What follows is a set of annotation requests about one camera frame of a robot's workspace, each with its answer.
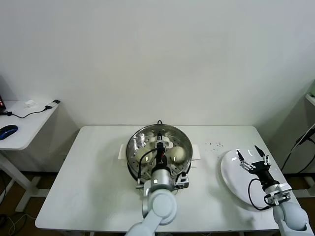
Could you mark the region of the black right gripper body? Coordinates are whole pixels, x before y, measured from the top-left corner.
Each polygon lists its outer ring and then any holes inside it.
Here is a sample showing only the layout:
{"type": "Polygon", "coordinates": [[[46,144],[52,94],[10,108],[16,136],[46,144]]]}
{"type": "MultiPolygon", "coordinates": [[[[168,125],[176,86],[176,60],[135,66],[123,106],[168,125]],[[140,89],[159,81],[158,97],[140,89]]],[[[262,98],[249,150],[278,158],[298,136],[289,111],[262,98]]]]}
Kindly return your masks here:
{"type": "Polygon", "coordinates": [[[252,163],[255,167],[251,170],[252,175],[256,175],[261,183],[263,191],[265,191],[270,186],[280,184],[277,180],[275,180],[269,172],[270,165],[265,165],[263,161],[258,161],[252,163]]]}

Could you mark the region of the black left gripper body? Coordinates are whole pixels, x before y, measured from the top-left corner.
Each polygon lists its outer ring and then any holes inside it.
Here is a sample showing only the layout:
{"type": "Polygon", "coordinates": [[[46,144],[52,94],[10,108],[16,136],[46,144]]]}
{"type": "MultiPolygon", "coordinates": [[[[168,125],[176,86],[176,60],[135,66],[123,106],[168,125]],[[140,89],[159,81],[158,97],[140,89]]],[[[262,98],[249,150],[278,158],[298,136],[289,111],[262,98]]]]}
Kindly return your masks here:
{"type": "Polygon", "coordinates": [[[157,154],[155,156],[156,165],[154,169],[169,169],[167,164],[167,157],[165,156],[165,148],[163,145],[157,146],[157,154]]]}

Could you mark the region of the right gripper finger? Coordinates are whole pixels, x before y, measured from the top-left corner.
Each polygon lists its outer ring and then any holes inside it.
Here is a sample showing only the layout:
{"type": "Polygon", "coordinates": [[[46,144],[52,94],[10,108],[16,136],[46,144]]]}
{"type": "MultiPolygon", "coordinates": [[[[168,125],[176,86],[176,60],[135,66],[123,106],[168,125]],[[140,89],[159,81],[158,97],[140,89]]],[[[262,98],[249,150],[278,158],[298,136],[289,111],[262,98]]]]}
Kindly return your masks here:
{"type": "Polygon", "coordinates": [[[269,162],[269,155],[265,154],[265,152],[260,149],[258,146],[255,146],[255,149],[257,150],[257,153],[262,157],[262,161],[259,161],[256,163],[257,166],[270,166],[269,162]]]}
{"type": "Polygon", "coordinates": [[[255,166],[254,166],[254,165],[252,165],[252,164],[250,164],[250,163],[248,163],[248,162],[245,161],[244,157],[242,156],[242,154],[240,153],[239,150],[237,150],[237,154],[238,154],[238,159],[239,159],[239,161],[240,161],[240,166],[241,166],[244,170],[246,170],[246,171],[252,171],[252,170],[255,169],[255,166]]]}

